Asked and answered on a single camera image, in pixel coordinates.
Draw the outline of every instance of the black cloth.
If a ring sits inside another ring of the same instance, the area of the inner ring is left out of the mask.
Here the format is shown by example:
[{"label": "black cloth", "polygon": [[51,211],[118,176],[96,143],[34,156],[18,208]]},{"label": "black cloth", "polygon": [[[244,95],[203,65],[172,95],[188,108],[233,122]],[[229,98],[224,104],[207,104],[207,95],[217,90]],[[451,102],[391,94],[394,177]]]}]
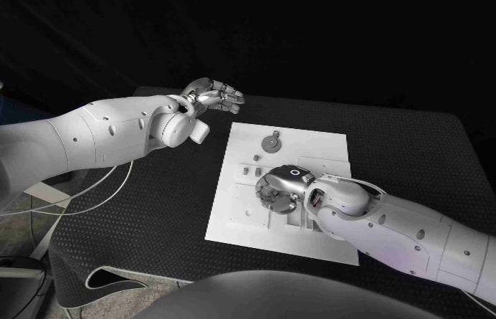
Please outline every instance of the black cloth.
[{"label": "black cloth", "polygon": [[[178,90],[141,87],[133,95],[172,93]],[[252,95],[237,115],[208,110],[200,119],[210,126],[203,144],[187,140],[135,160],[115,198],[61,218],[48,247],[58,304],[77,307],[139,287],[126,281],[86,289],[89,274],[102,266],[188,281],[237,270],[283,270],[363,287],[442,317],[482,318],[459,290],[396,272],[363,254],[353,267],[204,240],[231,121],[345,134],[354,178],[496,235],[494,194],[458,119]],[[126,169],[119,166],[102,185],[71,200],[69,211],[109,196]],[[92,170],[81,187],[106,172]]]}]

